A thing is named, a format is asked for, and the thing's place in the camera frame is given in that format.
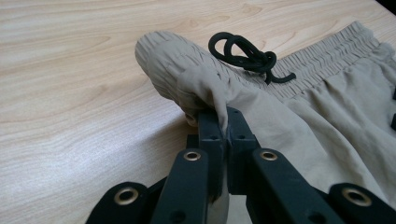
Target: drawstring knot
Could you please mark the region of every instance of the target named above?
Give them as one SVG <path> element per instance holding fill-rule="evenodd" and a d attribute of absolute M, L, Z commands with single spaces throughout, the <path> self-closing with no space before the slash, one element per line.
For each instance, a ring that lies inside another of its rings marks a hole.
<path fill-rule="evenodd" d="M 215 46 L 220 41 L 225 39 L 224 55 L 220 54 Z M 232 55 L 231 49 L 233 45 L 238 46 L 247 57 Z M 220 32 L 212 36 L 209 40 L 209 51 L 217 59 L 229 63 L 231 65 L 242 67 L 247 71 L 266 74 L 264 80 L 267 85 L 271 82 L 285 83 L 296 78 L 294 73 L 286 77 L 275 77 L 271 69 L 276 64 L 276 55 L 272 51 L 262 52 L 259 51 L 252 43 L 246 40 L 241 35 L 232 35 L 226 32 Z"/>

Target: wrinkled fabric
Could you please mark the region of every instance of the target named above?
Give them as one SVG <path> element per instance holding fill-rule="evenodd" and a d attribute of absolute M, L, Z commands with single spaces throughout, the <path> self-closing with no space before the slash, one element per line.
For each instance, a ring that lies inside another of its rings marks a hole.
<path fill-rule="evenodd" d="M 396 208 L 394 50 L 359 22 L 277 61 L 275 76 L 297 76 L 285 84 L 267 85 L 165 31 L 144 35 L 135 55 L 190 125 L 212 107 L 225 131 L 226 106 L 237 108 L 262 147 L 282 152 L 312 186 L 354 183 Z"/>

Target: wooden table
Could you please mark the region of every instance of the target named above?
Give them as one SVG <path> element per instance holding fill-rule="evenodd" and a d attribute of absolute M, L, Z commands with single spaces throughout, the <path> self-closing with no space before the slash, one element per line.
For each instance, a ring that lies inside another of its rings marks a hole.
<path fill-rule="evenodd" d="M 137 64 L 143 34 L 206 48 L 228 31 L 282 58 L 353 21 L 396 49 L 396 17 L 374 0 L 2 0 L 0 223 L 84 223 L 112 186 L 168 174 L 196 130 Z M 229 223 L 249 223 L 236 204 Z"/>

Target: screw hole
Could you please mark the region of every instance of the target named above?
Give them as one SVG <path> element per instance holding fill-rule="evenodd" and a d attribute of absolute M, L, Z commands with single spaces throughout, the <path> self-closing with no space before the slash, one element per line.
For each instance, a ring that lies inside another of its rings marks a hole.
<path fill-rule="evenodd" d="M 318 212 L 311 212 L 308 215 L 308 219 L 315 224 L 324 224 L 326 223 L 326 217 L 323 216 L 321 213 Z"/>
<path fill-rule="evenodd" d="M 133 203 L 137 199 L 138 195 L 139 192 L 134 188 L 123 188 L 120 189 L 114 196 L 114 202 L 118 205 L 128 205 Z"/>
<path fill-rule="evenodd" d="M 172 223 L 181 223 L 186 220 L 186 214 L 183 211 L 177 210 L 171 213 L 169 220 L 171 220 Z"/>
<path fill-rule="evenodd" d="M 201 159 L 201 154 L 194 151 L 187 152 L 186 154 L 184 154 L 184 159 L 186 159 L 187 161 L 198 161 L 199 159 Z"/>

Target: grommet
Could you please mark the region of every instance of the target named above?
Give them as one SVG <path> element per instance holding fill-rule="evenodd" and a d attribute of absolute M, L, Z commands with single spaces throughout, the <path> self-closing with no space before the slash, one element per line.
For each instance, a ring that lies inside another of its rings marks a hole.
<path fill-rule="evenodd" d="M 267 161 L 276 161 L 277 160 L 277 155 L 270 151 L 264 151 L 260 154 L 260 156 Z"/>
<path fill-rule="evenodd" d="M 186 152 L 186 154 L 184 154 L 184 159 L 187 161 L 198 161 L 201 159 L 201 154 L 194 151 Z"/>
<path fill-rule="evenodd" d="M 372 204 L 372 200 L 357 189 L 345 188 L 343 189 L 343 196 L 358 206 L 368 207 Z"/>
<path fill-rule="evenodd" d="M 133 203 L 137 196 L 139 196 L 139 192 L 136 189 L 131 187 L 123 188 L 114 196 L 114 202 L 118 205 L 128 205 Z"/>

